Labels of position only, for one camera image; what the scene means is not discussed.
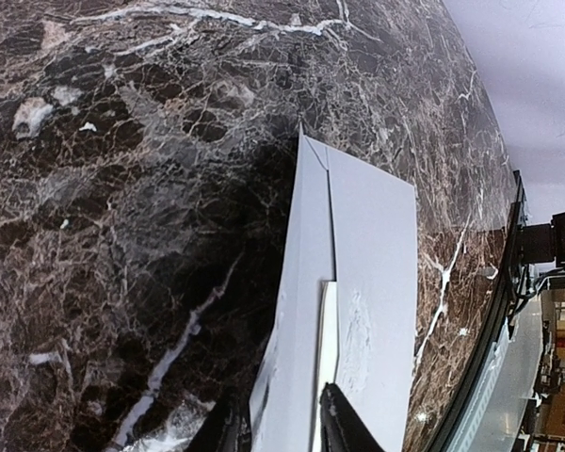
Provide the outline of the grey paper envelope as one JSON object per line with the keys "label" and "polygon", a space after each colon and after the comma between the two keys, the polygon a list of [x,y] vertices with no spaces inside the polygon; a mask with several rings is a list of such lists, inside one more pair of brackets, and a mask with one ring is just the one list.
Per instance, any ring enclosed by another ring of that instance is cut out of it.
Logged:
{"label": "grey paper envelope", "polygon": [[256,451],[311,451],[324,282],[338,292],[334,383],[379,446],[398,451],[415,341],[414,189],[300,135],[275,322],[250,396]]}

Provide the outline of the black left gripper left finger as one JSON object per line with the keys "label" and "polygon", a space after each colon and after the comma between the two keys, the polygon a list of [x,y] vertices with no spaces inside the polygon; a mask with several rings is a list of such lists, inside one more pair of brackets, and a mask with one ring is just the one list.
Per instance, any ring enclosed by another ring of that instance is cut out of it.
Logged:
{"label": "black left gripper left finger", "polygon": [[248,402],[236,390],[226,390],[197,433],[198,451],[250,451]]}

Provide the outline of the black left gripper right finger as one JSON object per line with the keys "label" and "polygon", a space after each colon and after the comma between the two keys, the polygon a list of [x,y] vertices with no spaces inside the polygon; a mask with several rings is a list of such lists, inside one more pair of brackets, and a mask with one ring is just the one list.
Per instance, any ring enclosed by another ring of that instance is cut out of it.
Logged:
{"label": "black left gripper right finger", "polygon": [[383,452],[376,439],[335,383],[320,396],[321,446],[326,452]]}

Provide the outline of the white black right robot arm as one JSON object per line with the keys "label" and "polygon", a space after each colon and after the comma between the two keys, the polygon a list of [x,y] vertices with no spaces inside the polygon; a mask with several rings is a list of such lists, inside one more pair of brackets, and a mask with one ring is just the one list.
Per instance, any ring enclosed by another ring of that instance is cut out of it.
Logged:
{"label": "white black right robot arm", "polygon": [[565,270],[565,212],[553,215],[550,223],[523,227],[517,243],[523,264],[554,262]]}

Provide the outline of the cream lined letter paper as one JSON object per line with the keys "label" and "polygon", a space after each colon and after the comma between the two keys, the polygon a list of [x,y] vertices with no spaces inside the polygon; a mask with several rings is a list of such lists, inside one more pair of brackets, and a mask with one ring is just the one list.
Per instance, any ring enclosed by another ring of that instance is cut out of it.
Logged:
{"label": "cream lined letter paper", "polygon": [[321,451],[320,397],[327,383],[335,382],[339,356],[337,282],[324,282],[320,306],[315,371],[314,428],[311,451]]}

